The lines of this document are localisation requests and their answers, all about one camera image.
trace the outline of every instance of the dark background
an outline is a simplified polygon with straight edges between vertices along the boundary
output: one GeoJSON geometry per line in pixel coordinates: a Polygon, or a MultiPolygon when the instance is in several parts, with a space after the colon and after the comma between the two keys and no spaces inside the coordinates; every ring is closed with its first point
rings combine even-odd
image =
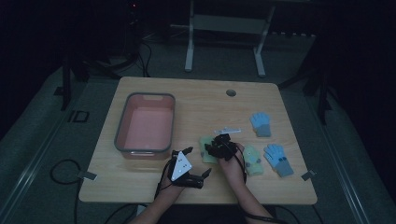
{"type": "MultiPolygon", "coordinates": [[[[1,139],[44,80],[62,65],[66,52],[75,56],[77,64],[75,52],[100,61],[120,53],[131,14],[128,1],[121,0],[0,2],[1,139]]],[[[189,1],[142,2],[136,2],[134,18],[157,29],[164,39],[170,23],[188,24],[189,1]]],[[[238,11],[233,9],[238,5],[234,2],[227,5],[219,0],[209,5],[198,9],[261,16],[261,5],[257,4],[238,7],[238,11]]],[[[316,59],[314,66],[331,68],[329,82],[395,200],[394,1],[281,3],[270,29],[287,35],[318,36],[316,50],[310,52],[316,59]]],[[[127,44],[129,50],[134,50],[134,44],[127,44]]]]}

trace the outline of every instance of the left hand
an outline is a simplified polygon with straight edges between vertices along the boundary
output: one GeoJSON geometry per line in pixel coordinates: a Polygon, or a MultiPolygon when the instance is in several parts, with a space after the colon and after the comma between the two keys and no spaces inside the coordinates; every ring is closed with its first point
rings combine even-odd
{"type": "Polygon", "coordinates": [[[165,176],[163,177],[163,182],[161,183],[161,190],[159,191],[157,198],[161,198],[161,200],[164,200],[167,203],[172,204],[177,200],[178,196],[181,194],[184,187],[172,185],[172,182],[167,175],[168,170],[169,167],[166,168],[165,176]]]}

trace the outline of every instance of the gray carpet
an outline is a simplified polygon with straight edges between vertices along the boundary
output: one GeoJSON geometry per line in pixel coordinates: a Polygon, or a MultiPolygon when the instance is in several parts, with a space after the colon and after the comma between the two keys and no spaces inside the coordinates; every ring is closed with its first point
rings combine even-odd
{"type": "MultiPolygon", "coordinates": [[[[169,43],[158,43],[156,35],[146,38],[146,43],[152,49],[148,72],[153,78],[216,79],[278,84],[295,74],[313,41],[313,38],[304,36],[286,38],[283,35],[270,35],[265,42],[265,52],[262,54],[267,77],[260,78],[257,77],[251,48],[244,45],[215,47],[205,38],[198,39],[195,46],[192,72],[185,73],[186,36],[180,31],[175,31],[175,34],[169,43]]],[[[141,53],[144,59],[148,58],[149,50],[144,46],[141,53]]],[[[135,64],[119,71],[119,74],[139,77],[142,74],[141,66],[135,64]]],[[[61,112],[61,99],[52,95],[56,86],[60,85],[60,80],[59,71],[49,78],[20,120],[0,143],[2,208],[9,207],[7,199],[14,195],[12,190],[23,169],[40,148],[44,146],[46,149],[42,165],[37,167],[31,186],[19,197],[14,196],[19,200],[14,206],[10,206],[13,209],[7,216],[7,222],[2,220],[1,223],[73,223],[77,185],[64,186],[54,183],[50,179],[50,169],[55,163],[64,159],[77,161],[82,170],[88,168],[118,82],[92,71],[92,78],[86,85],[74,83],[73,102],[68,111],[61,112]],[[67,122],[71,110],[89,111],[88,122],[67,122]],[[61,123],[61,127],[52,129],[57,120],[61,123]],[[51,137],[51,141],[46,145],[43,142],[47,136],[51,137]]],[[[318,173],[313,178],[313,184],[318,195],[316,208],[324,223],[394,222],[395,205],[379,181],[346,113],[329,97],[332,110],[327,111],[328,125],[323,127],[313,112],[317,99],[305,97],[301,91],[303,85],[304,81],[300,81],[283,90],[281,94],[306,165],[308,169],[318,173]],[[357,220],[350,208],[346,190],[332,162],[330,152],[332,146],[337,150],[367,213],[365,222],[357,220]]],[[[72,163],[67,163],[56,170],[56,176],[64,181],[73,180],[75,172],[76,167],[72,163]]],[[[79,203],[78,223],[105,223],[112,212],[120,206],[122,204],[79,203]]],[[[301,223],[319,223],[312,206],[286,207],[301,220],[301,223]]],[[[133,211],[133,206],[127,207],[117,213],[109,223],[121,223],[133,211]]],[[[280,218],[289,223],[296,223],[284,210],[276,211],[280,218]]]]}

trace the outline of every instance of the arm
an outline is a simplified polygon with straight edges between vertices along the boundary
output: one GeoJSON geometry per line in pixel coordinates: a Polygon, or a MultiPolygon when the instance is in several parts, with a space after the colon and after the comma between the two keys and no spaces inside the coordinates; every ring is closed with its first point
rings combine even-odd
{"type": "MultiPolygon", "coordinates": [[[[241,151],[244,150],[244,147],[242,145],[238,143],[236,143],[236,145],[241,151]]],[[[242,154],[239,150],[236,152],[235,155],[241,162],[243,162],[242,154]]],[[[239,166],[235,158],[232,158],[229,161],[219,159],[219,165],[242,209],[254,216],[272,217],[270,213],[259,203],[259,201],[257,201],[256,197],[254,197],[254,195],[245,185],[241,167],[239,166]]],[[[246,217],[246,220],[248,224],[267,223],[249,217],[246,217]]]]}
{"type": "Polygon", "coordinates": [[[151,203],[141,214],[135,217],[129,224],[155,224],[163,213],[177,200],[184,188],[170,185],[171,181],[165,177],[162,182],[162,189],[151,203]]]}

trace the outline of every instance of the white table leg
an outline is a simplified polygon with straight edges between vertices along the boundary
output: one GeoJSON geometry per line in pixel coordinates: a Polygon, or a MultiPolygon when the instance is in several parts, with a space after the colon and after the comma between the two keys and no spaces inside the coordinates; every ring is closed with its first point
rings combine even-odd
{"type": "Polygon", "coordinates": [[[194,1],[191,0],[190,4],[189,46],[187,47],[186,65],[184,67],[186,72],[192,71],[192,59],[194,57],[194,1]]]}
{"type": "Polygon", "coordinates": [[[262,27],[262,38],[260,39],[260,43],[257,47],[255,47],[253,49],[254,59],[256,60],[257,73],[258,73],[259,77],[265,77],[264,65],[262,63],[262,46],[264,45],[265,38],[268,35],[268,29],[271,24],[271,19],[274,16],[275,8],[276,7],[270,8],[266,23],[262,27]]]}

